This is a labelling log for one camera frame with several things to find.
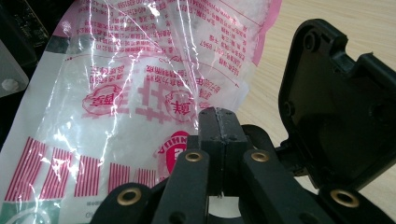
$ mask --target red logo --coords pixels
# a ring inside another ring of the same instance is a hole
[[[166,110],[169,115],[180,122],[191,120],[195,115],[195,102],[187,91],[171,91],[165,96]]]
[[[122,102],[122,88],[116,85],[107,85],[87,95],[82,100],[82,107],[95,115],[111,114],[116,112]]]
[[[165,139],[165,142],[157,151],[160,180],[165,179],[172,173],[177,156],[186,150],[187,136],[189,134],[184,131],[175,132],[172,136]]]

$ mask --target plastic bag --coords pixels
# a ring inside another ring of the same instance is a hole
[[[76,1],[3,147],[0,222],[87,223],[115,187],[168,177],[197,113],[242,103],[279,7]]]

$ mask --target brass insert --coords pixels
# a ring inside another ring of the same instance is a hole
[[[251,159],[255,161],[269,161],[270,156],[268,155],[267,152],[265,151],[260,151],[260,152],[254,152],[251,154]]]
[[[142,192],[138,188],[125,189],[117,197],[117,202],[120,205],[131,205],[139,202],[142,197]]]
[[[190,152],[186,155],[187,161],[200,161],[202,159],[202,155],[198,152]]]
[[[334,189],[330,192],[332,198],[345,207],[359,207],[359,199],[350,192],[343,189]]]

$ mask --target wooden table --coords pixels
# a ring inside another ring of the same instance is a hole
[[[264,128],[275,146],[288,138],[278,113],[277,95],[291,40],[303,21],[316,18],[328,21],[348,36],[346,52],[352,59],[373,52],[396,70],[395,0],[284,0],[275,25],[267,33],[262,60],[250,82],[250,93],[237,111],[241,123]],[[314,190],[307,178],[298,180]],[[396,220],[396,166],[361,193]]]

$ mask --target black plastic frame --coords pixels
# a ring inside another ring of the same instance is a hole
[[[396,73],[373,54],[354,62],[346,45],[326,21],[304,22],[279,92],[287,142],[316,187],[361,189],[396,162]]]

